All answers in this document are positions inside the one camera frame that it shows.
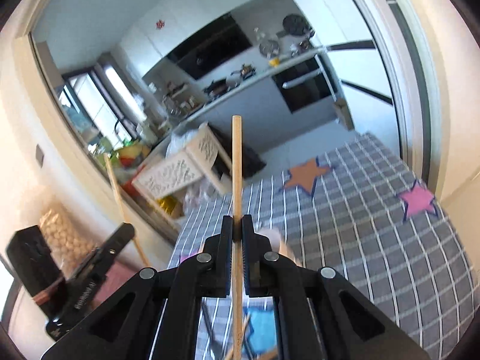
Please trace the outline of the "wooden chopstick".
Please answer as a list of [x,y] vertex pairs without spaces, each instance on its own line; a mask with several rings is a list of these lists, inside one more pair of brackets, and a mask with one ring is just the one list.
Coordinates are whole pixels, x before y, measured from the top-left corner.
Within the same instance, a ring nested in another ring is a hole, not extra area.
[[278,359],[278,349],[273,348],[265,353],[262,353],[258,356],[257,360],[277,360]]
[[[246,333],[246,330],[247,330],[247,326],[250,322],[250,319],[251,319],[251,315],[247,314],[247,316],[243,320],[243,323],[242,323],[242,326],[241,326],[241,333],[238,336],[238,339],[240,340],[240,345],[243,345],[244,338],[245,338],[245,333]],[[227,351],[227,354],[224,356],[224,360],[233,359],[234,353],[235,353],[235,347],[234,347],[234,345],[232,345],[229,348],[229,350]]]
[[242,118],[234,115],[232,118],[232,181],[233,181],[233,359],[242,357],[242,346],[238,336],[242,330]]
[[[120,186],[118,185],[115,173],[113,171],[113,167],[112,167],[112,164],[111,164],[110,157],[107,153],[103,154],[103,160],[105,162],[106,172],[107,172],[107,175],[108,175],[110,185],[112,187],[112,193],[113,193],[118,211],[120,213],[120,217],[122,219],[122,222],[126,223],[126,224],[131,224],[131,220],[128,217],[127,212],[125,211],[124,201],[123,201],[123,198],[122,198],[122,195],[121,195]],[[146,256],[143,248],[141,247],[136,235],[133,236],[132,241],[133,241],[134,247],[137,250],[137,253],[138,253],[140,259],[142,260],[142,263],[144,264],[145,267],[149,267],[151,265],[151,262],[147,258],[147,256]]]

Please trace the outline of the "white utensil holder caddy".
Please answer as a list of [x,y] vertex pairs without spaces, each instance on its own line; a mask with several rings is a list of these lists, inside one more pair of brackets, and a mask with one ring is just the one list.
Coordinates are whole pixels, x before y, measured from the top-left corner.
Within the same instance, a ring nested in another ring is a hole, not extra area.
[[301,262],[295,257],[293,250],[284,241],[280,231],[277,228],[260,228],[257,233],[262,236],[266,236],[269,239],[272,251],[289,258],[297,266],[302,266]]

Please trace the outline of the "grey checked tablecloth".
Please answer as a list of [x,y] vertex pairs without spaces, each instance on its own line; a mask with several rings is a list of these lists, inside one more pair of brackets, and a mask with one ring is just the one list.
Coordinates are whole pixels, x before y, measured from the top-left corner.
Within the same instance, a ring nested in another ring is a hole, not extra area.
[[479,308],[473,264],[447,213],[406,218],[400,194],[418,184],[408,166],[366,133],[321,154],[331,166],[312,195],[285,189],[288,172],[248,185],[242,208],[273,228],[298,262],[337,270],[432,359],[444,359]]

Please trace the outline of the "white perforated storage cart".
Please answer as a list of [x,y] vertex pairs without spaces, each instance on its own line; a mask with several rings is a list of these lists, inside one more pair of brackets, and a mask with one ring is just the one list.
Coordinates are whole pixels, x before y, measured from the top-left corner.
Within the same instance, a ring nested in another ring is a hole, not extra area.
[[227,173],[230,174],[230,156],[210,127],[204,123],[177,153],[144,167],[133,178],[132,184],[144,197],[157,200],[205,178],[219,194],[224,195],[232,191],[232,186],[214,172],[213,167],[218,158],[223,160]]

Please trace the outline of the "black built-in oven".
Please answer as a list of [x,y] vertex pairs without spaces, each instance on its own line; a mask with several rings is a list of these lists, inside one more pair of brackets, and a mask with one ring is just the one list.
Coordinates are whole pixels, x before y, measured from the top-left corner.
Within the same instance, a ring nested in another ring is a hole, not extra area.
[[338,86],[325,59],[316,54],[272,76],[291,113],[334,97]]

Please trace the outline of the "black range hood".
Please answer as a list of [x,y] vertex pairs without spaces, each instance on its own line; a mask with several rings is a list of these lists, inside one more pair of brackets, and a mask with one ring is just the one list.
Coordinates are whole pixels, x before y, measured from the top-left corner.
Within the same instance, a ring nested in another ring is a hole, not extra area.
[[188,37],[167,58],[195,80],[252,46],[230,13]]

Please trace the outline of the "white refrigerator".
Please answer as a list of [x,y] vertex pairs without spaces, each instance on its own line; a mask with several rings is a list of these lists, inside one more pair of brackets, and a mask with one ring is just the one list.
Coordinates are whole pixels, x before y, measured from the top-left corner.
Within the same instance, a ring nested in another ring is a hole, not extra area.
[[358,133],[398,148],[391,86],[374,36],[355,0],[294,0],[328,55]]

